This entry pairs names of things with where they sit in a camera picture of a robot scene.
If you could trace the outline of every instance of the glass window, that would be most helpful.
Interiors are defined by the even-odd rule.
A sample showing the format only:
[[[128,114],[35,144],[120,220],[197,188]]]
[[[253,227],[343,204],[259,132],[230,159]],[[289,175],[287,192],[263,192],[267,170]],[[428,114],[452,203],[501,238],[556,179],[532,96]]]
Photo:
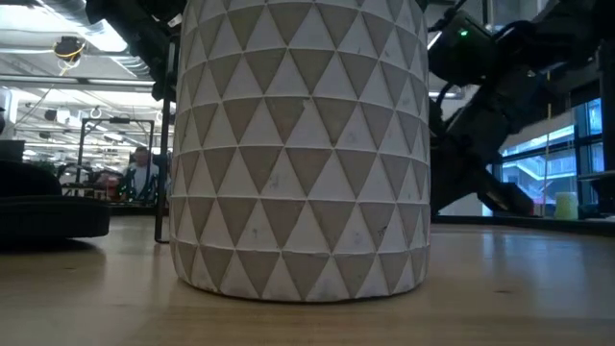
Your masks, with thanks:
[[[502,156],[507,157],[510,155],[525,153],[534,149],[545,148],[547,146],[547,139],[549,140],[549,145],[572,142],[575,139],[575,126],[567,126],[563,129],[553,131],[548,135],[540,136],[538,138],[534,138],[527,142],[510,147],[502,152]]]
[[[602,143],[592,145],[592,172],[604,172],[604,151]]]
[[[574,150],[566,150],[544,155],[510,161],[503,164],[502,180],[515,183],[534,201],[543,204],[546,195],[547,205],[555,204],[558,192],[577,192],[577,158]]]
[[[599,135],[603,132],[603,107],[602,100],[594,100],[587,103],[587,117],[590,135]]]

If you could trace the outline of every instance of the yellow object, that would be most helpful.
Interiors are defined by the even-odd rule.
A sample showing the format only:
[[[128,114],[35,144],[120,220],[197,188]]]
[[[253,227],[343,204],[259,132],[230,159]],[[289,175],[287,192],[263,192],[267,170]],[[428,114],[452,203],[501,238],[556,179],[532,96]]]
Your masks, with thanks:
[[[578,198],[574,192],[559,192],[555,195],[555,218],[578,220]]]

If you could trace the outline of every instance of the triangle pattern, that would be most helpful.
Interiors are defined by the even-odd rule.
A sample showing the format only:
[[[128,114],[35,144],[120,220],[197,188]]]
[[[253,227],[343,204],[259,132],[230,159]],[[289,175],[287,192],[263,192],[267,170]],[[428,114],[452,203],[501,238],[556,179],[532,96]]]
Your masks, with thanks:
[[[192,222],[192,213],[189,208],[184,206],[184,212],[182,212],[182,221],[180,222],[180,228],[177,230],[175,237],[183,242],[190,244],[198,243],[196,234],[194,233],[194,224]]]
[[[382,8],[382,0],[377,1],[379,2],[378,7]],[[363,19],[365,20],[369,36],[374,43],[374,48],[376,48],[376,53],[380,56],[394,25],[390,21],[368,12],[363,12]]]
[[[211,182],[215,191],[220,190],[220,186],[227,174],[231,160],[233,159],[235,148],[217,148],[203,152],[205,161],[208,164]]]
[[[258,196],[257,188],[250,178],[250,172],[246,167],[243,155],[238,150],[234,153],[218,194],[235,197]]]
[[[220,289],[222,278],[227,272],[227,267],[233,256],[233,250],[202,246],[201,255],[211,276],[211,281],[216,289]]]
[[[237,36],[234,34],[233,25],[231,25],[229,18],[225,17],[220,25],[218,36],[211,48],[209,59],[228,57],[230,55],[240,54],[241,51],[241,45],[239,45]]]
[[[402,273],[407,264],[408,252],[400,252],[394,254],[379,254],[384,270],[384,277],[388,285],[388,290],[392,294],[395,287],[402,278]]]
[[[196,95],[196,91],[201,82],[201,76],[203,75],[203,69],[205,68],[205,65],[205,62],[200,62],[191,67],[184,74],[183,82],[185,82],[188,87],[188,90],[190,92],[190,102],[192,104],[194,103],[194,96]]]
[[[327,29],[329,29],[333,44],[337,48],[348,34],[355,18],[357,18],[357,10],[327,4],[316,4],[316,6],[325,21],[325,25],[327,25]]]
[[[419,107],[416,104],[416,101],[414,90],[412,89],[410,79],[408,78],[406,80],[406,84],[404,85],[404,89],[402,90],[400,101],[397,103],[397,111],[402,111],[409,114],[418,114]]]
[[[358,290],[365,282],[372,263],[374,263],[374,256],[374,254],[335,255],[337,267],[344,278],[351,298],[356,298]]]
[[[278,72],[267,89],[268,96],[308,95],[308,88],[289,53],[278,68]]]
[[[229,118],[224,111],[224,107],[218,107],[211,123],[209,131],[203,142],[205,149],[236,146],[233,129],[229,123]]]
[[[346,69],[338,55],[334,55],[329,66],[316,85],[314,96],[356,100],[357,94],[348,78]]]
[[[360,203],[363,217],[369,230],[369,234],[374,240],[376,248],[380,248],[382,240],[388,230],[388,225],[395,209],[394,204],[387,203]]]
[[[237,249],[244,251],[277,251],[276,238],[261,202],[257,202],[248,219],[245,232],[237,243]]]
[[[410,248],[410,242],[414,239],[414,232],[416,231],[416,223],[421,213],[421,206],[413,204],[399,204],[397,206],[402,216],[402,223],[404,224],[404,230],[406,231],[406,245]]]
[[[284,246],[285,251],[296,253],[328,253],[327,240],[320,231],[320,226],[308,203],[304,205],[295,228],[290,233]]]
[[[329,66],[333,51],[314,49],[290,49],[289,51],[311,94]]]
[[[180,229],[182,222],[182,215],[184,214],[185,198],[173,197],[173,203],[171,204],[172,216],[173,216],[173,236],[177,238],[177,231]]]
[[[295,168],[299,183],[301,183],[306,195],[309,195],[314,183],[323,171],[325,163],[329,160],[332,150],[286,148],[286,153]]]
[[[393,99],[393,104],[397,106],[400,98],[402,97],[404,86],[406,85],[406,71],[386,62],[381,62],[381,66],[382,71],[384,72],[384,78],[386,79],[386,84],[388,85],[388,90],[391,98]]]
[[[258,298],[250,278],[237,254],[231,257],[229,268],[220,285],[220,291],[226,295],[242,298]]]
[[[372,170],[367,176],[367,181],[358,199],[364,202],[395,202],[396,198],[393,196],[380,159],[374,160]]]
[[[248,223],[248,218],[252,214],[257,199],[219,197],[218,203],[229,229],[231,240],[236,245]]]
[[[336,152],[346,173],[346,178],[348,178],[355,196],[358,197],[367,181],[367,176],[372,170],[376,153],[339,149]]]
[[[213,81],[213,75],[211,74],[208,64],[203,71],[203,76],[196,89],[193,104],[196,107],[198,105],[216,104],[218,102],[220,102],[220,95]]]
[[[182,152],[185,153],[187,151],[201,149],[201,142],[199,141],[199,134],[196,132],[196,124],[194,123],[194,116],[192,115],[192,112],[188,115],[184,135],[185,138],[182,143]]]
[[[262,299],[271,301],[301,301],[297,287],[292,282],[286,262],[279,258],[276,266],[269,276],[269,282],[262,291]]]
[[[282,252],[282,256],[295,287],[302,299],[306,299],[329,261],[329,255]]]
[[[222,210],[217,201],[213,203],[208,222],[201,235],[201,244],[215,248],[232,249],[234,247]]]
[[[359,54],[374,59],[379,57],[361,15],[355,18],[355,22],[348,31],[348,34],[346,34],[339,44],[338,50],[340,52]]]
[[[427,177],[428,174],[428,166],[422,162],[419,161],[413,161],[413,165],[414,165],[414,174],[416,175],[416,184],[419,187],[419,193],[420,193],[420,198],[419,200],[423,199],[423,194],[424,194],[424,187],[425,187],[425,179]]]
[[[213,206],[213,198],[207,197],[188,197],[188,206],[192,215],[192,228],[196,234],[196,243],[201,239],[205,224],[208,221],[211,207]]]
[[[245,53],[246,61],[252,68],[261,90],[267,90],[271,85],[284,54],[286,54],[284,48]]]
[[[297,220],[305,203],[305,201],[262,200],[265,213],[271,223],[273,235],[280,248],[284,247],[292,230],[297,225]]]
[[[365,0],[361,7],[363,12],[368,12],[377,15],[383,20],[392,21],[393,17],[386,4],[382,0]]]
[[[335,260],[329,261],[314,283],[313,288],[306,297],[308,302],[336,302],[350,298],[344,280],[339,274]]]
[[[354,202],[309,201],[330,249],[337,245],[355,206]]]
[[[278,136],[276,124],[274,124],[264,102],[260,102],[260,105],[258,105],[257,111],[241,139],[241,145],[283,145],[280,136]]]
[[[365,89],[360,96],[360,101],[390,109],[393,108],[393,102],[389,96],[388,88],[379,66],[374,68],[374,71],[367,82],[367,86],[365,86]]]
[[[381,297],[388,295],[386,279],[382,272],[382,264],[378,257],[374,257],[372,267],[367,273],[363,285],[357,292],[357,298]]]
[[[194,256],[190,282],[201,289],[215,290],[215,285],[211,280],[208,268],[205,266],[205,260],[201,251],[196,251]]]
[[[391,187],[393,188],[395,198],[399,198],[404,179],[406,178],[406,172],[410,164],[410,159],[387,154],[382,154],[381,159],[384,170],[386,171],[386,176],[388,177],[388,181],[391,183]]]
[[[361,95],[367,85],[367,81],[372,76],[377,60],[351,53],[339,52],[339,57],[344,63],[348,72],[348,77],[353,84],[353,89],[357,95]]]
[[[419,218],[416,221],[416,230],[414,231],[414,238],[410,242],[410,250],[427,246],[427,240],[425,238],[425,234],[423,233],[424,230],[425,227],[423,226],[423,213],[420,213]]]
[[[237,99],[224,102],[224,110],[237,142],[240,142],[243,134],[245,134],[259,103],[260,98]]]
[[[335,254],[369,254],[374,251],[374,243],[361,210],[355,207],[333,252]]]
[[[346,124],[346,128],[340,135],[335,147],[338,149],[376,151],[376,146],[367,128],[361,107],[355,107],[355,111]]]
[[[183,153],[180,160],[184,169],[184,181],[186,186],[190,186],[192,183],[192,177],[194,176],[194,168],[196,167],[196,161],[199,159],[199,152]]]
[[[334,146],[355,111],[357,102],[323,97],[314,97],[313,100],[329,133],[331,145]]]
[[[391,35],[389,36],[388,41],[384,46],[384,51],[381,55],[381,61],[390,63],[403,70],[408,69],[406,57],[404,56],[404,52],[402,51],[402,45],[396,30],[393,30],[391,32]]]
[[[379,253],[398,253],[407,250],[406,236],[404,235],[404,225],[402,217],[397,208],[393,210],[391,222],[386,227],[386,233],[382,239]]]
[[[402,52],[404,52],[406,66],[410,66],[411,68],[414,64],[414,57],[416,51],[418,50],[417,46],[419,40],[415,35],[409,33],[408,31],[400,27],[397,27],[397,36],[401,43]]]
[[[302,102],[303,114],[292,130],[286,145],[289,147],[320,147],[330,148],[331,140],[327,133],[327,128],[318,114],[318,110],[313,102],[306,100]]]
[[[400,192],[399,202],[419,202],[421,200],[421,194],[419,193],[418,180],[416,179],[416,161],[410,161],[410,168],[406,173],[404,179],[404,185]]]
[[[406,137],[406,144],[410,153],[414,152],[414,142],[416,141],[416,134],[418,134],[420,120],[403,111],[398,111],[397,115],[400,118],[400,124],[402,125],[402,131]]]
[[[256,97],[262,95],[260,85],[252,74],[252,69],[244,58],[239,60],[229,85],[224,92],[224,99]]]
[[[276,124],[278,134],[283,143],[286,143],[292,133],[299,117],[306,109],[306,97],[266,97],[265,103],[273,122]]]
[[[304,199],[306,195],[285,150],[282,150],[271,176],[260,193],[263,197]]]
[[[241,251],[238,250],[239,259],[246,269],[248,278],[252,282],[258,296],[262,296],[271,273],[280,258],[279,252]]]
[[[263,7],[263,5],[257,5],[229,12],[229,21],[242,50],[246,49],[248,39],[257,26]]]
[[[220,96],[224,95],[224,92],[227,90],[227,86],[231,81],[234,69],[237,67],[240,58],[240,54],[235,54],[209,61],[209,69]]]
[[[372,139],[374,139],[376,146],[380,148],[384,134],[388,129],[388,124],[391,121],[393,110],[366,103],[361,103],[361,107],[367,127],[372,134]]]
[[[280,32],[278,32],[278,28],[276,27],[276,23],[274,22],[269,9],[265,7],[260,14],[260,19],[252,32],[250,40],[248,40],[248,44],[246,46],[247,50],[257,51],[271,48],[283,48],[285,46],[286,44],[284,43],[282,36],[280,36]]]
[[[199,137],[199,148],[205,143],[205,138],[209,131],[209,125],[211,120],[218,109],[217,104],[198,106],[192,109],[192,115],[194,116],[194,125],[196,133]]]
[[[215,189],[211,182],[208,164],[205,161],[205,157],[200,153],[199,159],[196,161],[196,167],[194,168],[194,176],[198,177],[198,179],[192,179],[192,183],[189,187],[190,196],[215,197]]]
[[[269,2],[268,7],[284,42],[288,44],[295,37],[299,26],[304,22],[311,4],[299,2],[272,4]]]
[[[179,168],[177,169],[177,174],[173,179],[173,197],[176,196],[185,196],[185,174],[184,167],[182,165],[182,159],[178,159]]]
[[[177,242],[176,253],[182,260],[182,267],[184,268],[185,278],[190,282],[192,276],[192,265],[194,264],[194,255],[196,254],[196,244],[186,244],[184,242]]]
[[[336,154],[332,154],[309,193],[309,199],[352,201],[355,195]]]
[[[282,146],[242,146],[239,150],[260,193],[269,180]]]
[[[427,248],[414,249],[410,251],[412,257],[412,273],[414,274],[414,283],[419,284],[423,281],[426,271]]]
[[[206,22],[199,24],[199,34],[205,54],[208,58],[211,56],[211,49],[213,49],[213,43],[215,43],[216,34],[220,31],[220,25],[226,16],[223,13],[207,20]]]
[[[315,7],[309,10],[289,46],[303,49],[335,49],[323,18]]]
[[[384,135],[384,140],[380,147],[380,151],[383,154],[393,154],[400,156],[410,156],[410,152],[407,149],[406,137],[402,131],[402,126],[397,115],[393,115],[388,130]]]
[[[397,287],[395,287],[393,294],[408,292],[413,287],[414,287],[414,276],[412,275],[412,264],[408,256],[408,260],[406,261],[404,270],[402,270],[402,275],[400,277],[400,280],[397,282]]]

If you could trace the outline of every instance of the cable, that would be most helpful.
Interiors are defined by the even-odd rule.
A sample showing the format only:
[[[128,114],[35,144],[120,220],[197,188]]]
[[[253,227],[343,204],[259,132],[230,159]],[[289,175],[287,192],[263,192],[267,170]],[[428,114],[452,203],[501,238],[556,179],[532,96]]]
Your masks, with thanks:
[[[448,82],[444,87],[442,87],[442,90],[440,90],[440,93],[438,94],[438,98],[435,100],[435,104],[438,105],[438,107],[442,106],[442,102],[444,102],[446,93],[449,92],[449,90],[453,86],[453,83]]]

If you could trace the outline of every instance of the wooden table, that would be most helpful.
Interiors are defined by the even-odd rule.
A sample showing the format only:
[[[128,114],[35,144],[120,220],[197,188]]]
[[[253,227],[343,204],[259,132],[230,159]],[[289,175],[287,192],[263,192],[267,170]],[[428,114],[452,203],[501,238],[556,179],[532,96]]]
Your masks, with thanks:
[[[152,217],[56,251],[0,252],[2,345],[613,345],[615,240],[436,226],[398,297],[297,306],[178,281]]]

